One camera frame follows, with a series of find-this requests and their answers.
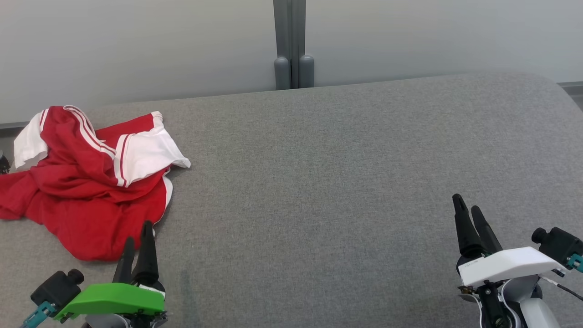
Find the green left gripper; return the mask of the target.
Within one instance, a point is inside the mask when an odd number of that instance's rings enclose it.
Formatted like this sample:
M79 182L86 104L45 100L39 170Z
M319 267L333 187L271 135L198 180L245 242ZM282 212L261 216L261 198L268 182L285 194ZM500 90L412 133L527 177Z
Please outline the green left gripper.
M125 241L122 256L115 268L114 283L89 285L56 314L55 320L75 319L79 315L141 313L153 316L164 312L162 293L130 285L133 282L153 286L159 281L158 256L151 221L144 222L137 262L133 269L134 256L134 239L130 236Z

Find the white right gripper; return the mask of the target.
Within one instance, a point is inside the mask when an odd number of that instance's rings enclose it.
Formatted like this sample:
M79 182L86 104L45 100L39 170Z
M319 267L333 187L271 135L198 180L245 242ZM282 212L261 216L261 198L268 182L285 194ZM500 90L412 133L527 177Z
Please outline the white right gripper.
M474 259L458 266L462 285L465 287L478 288L485 285L485 281L502 282L553 270L567 272L556 260L530 246L503 251L479 206L471 208L472 223L462 196L455 194L452 201L460 255L466 259Z

